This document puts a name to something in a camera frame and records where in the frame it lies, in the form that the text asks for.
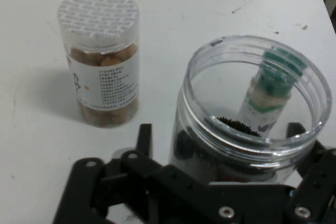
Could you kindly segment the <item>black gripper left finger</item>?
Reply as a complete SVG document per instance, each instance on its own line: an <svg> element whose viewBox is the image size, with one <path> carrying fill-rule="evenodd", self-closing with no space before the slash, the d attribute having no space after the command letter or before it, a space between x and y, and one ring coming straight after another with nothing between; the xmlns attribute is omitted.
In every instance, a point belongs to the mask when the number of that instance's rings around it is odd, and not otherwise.
<svg viewBox="0 0 336 224"><path fill-rule="evenodd" d="M107 223L111 206L126 204L144 223L217 223L210 192L174 166L150 157L152 126L142 124L137 145L104 163L76 161L54 223Z"/></svg>

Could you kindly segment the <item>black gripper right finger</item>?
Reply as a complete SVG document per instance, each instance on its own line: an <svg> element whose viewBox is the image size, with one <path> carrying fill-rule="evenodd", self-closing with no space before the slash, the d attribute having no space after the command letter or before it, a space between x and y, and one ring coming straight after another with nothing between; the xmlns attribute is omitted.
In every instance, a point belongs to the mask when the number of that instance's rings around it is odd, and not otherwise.
<svg viewBox="0 0 336 224"><path fill-rule="evenodd" d="M302 181L290 193L286 223L335 223L335 148L315 140L297 172Z"/></svg>

